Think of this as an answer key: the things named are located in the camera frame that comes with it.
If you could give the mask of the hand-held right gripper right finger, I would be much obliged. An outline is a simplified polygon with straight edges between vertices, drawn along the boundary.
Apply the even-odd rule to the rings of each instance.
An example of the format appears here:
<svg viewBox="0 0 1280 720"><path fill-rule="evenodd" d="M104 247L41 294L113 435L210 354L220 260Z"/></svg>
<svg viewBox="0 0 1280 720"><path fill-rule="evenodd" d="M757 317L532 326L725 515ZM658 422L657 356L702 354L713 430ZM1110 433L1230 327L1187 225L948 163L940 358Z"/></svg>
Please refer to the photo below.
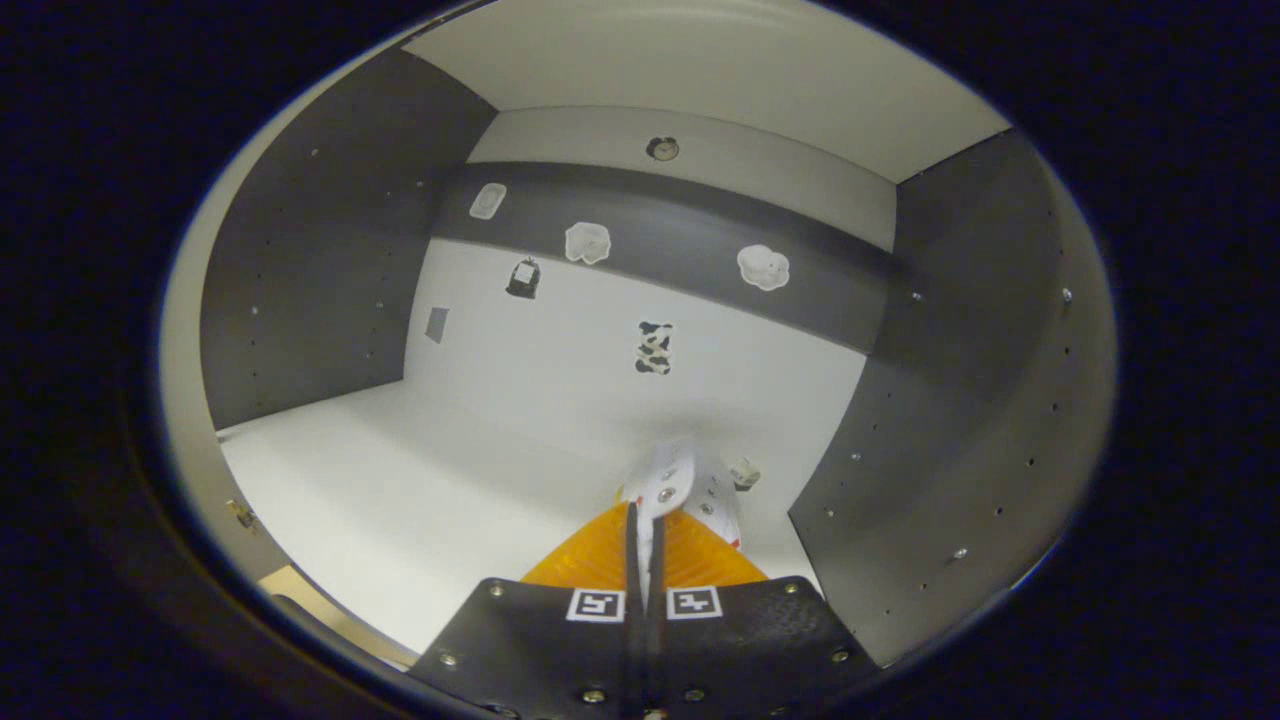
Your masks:
<svg viewBox="0 0 1280 720"><path fill-rule="evenodd" d="M678 585L678 541L708 550L717 537L695 520L652 527L649 719L817 719L881 673L806 578Z"/></svg>

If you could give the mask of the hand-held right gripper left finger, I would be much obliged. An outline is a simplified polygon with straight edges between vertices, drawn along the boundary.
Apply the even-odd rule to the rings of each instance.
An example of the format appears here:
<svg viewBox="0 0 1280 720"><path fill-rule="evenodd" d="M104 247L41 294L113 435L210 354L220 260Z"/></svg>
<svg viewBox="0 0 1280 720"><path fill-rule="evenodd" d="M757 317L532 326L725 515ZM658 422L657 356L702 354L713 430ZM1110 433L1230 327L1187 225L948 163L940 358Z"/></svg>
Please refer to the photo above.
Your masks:
<svg viewBox="0 0 1280 720"><path fill-rule="evenodd" d="M621 588L485 578L411 678L499 719L643 717L637 510L625 503L605 516Z"/></svg>

